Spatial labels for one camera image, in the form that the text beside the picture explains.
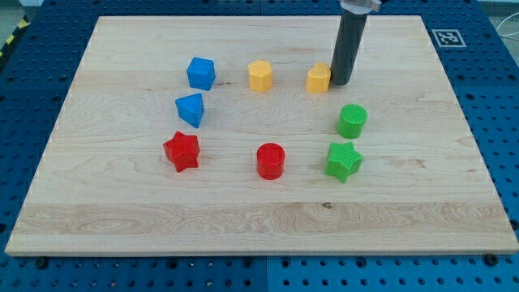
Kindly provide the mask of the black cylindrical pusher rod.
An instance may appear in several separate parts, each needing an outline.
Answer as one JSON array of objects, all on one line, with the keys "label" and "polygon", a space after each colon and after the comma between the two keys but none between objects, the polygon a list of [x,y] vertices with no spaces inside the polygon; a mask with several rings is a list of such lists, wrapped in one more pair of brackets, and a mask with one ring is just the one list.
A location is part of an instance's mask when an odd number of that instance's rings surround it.
[{"label": "black cylindrical pusher rod", "polygon": [[341,15],[331,63],[331,82],[349,83],[367,21],[367,14],[344,11]]}]

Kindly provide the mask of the silver metal rod mount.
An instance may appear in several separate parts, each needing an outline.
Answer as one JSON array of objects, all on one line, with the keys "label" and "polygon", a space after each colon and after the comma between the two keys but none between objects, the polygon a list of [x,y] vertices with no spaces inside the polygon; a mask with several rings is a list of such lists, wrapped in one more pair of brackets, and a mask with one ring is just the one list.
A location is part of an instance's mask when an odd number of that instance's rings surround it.
[{"label": "silver metal rod mount", "polygon": [[368,14],[379,11],[382,6],[381,0],[340,0],[341,7],[356,15]]}]

